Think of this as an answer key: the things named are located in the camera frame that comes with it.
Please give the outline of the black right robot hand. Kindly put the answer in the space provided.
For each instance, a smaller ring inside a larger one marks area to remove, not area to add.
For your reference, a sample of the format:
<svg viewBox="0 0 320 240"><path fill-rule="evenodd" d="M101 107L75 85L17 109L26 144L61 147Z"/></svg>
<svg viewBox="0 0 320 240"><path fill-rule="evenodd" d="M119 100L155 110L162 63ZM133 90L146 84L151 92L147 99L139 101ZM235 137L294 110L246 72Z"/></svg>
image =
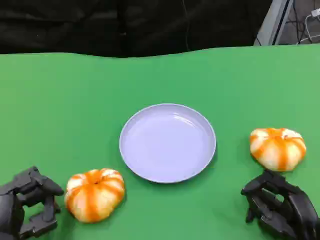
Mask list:
<svg viewBox="0 0 320 240"><path fill-rule="evenodd" d="M310 198L278 172L264 170L241 195L248 201L246 223L257 219L262 229L283 240L320 238L320 217Z"/></svg>

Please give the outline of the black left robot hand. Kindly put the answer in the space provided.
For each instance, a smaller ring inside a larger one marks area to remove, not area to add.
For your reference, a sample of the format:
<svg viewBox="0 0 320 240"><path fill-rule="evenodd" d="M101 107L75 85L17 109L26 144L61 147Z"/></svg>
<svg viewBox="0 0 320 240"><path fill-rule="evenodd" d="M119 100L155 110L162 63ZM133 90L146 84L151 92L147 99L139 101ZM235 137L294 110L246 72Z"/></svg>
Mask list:
<svg viewBox="0 0 320 240"><path fill-rule="evenodd" d="M0 238L26 240L56 229L56 214L61 208L55 197L63 194L64 190L35 166L15 175L12 181L0 187ZM24 206L30 208L38 203L43 204L43 211L24 223Z"/></svg>

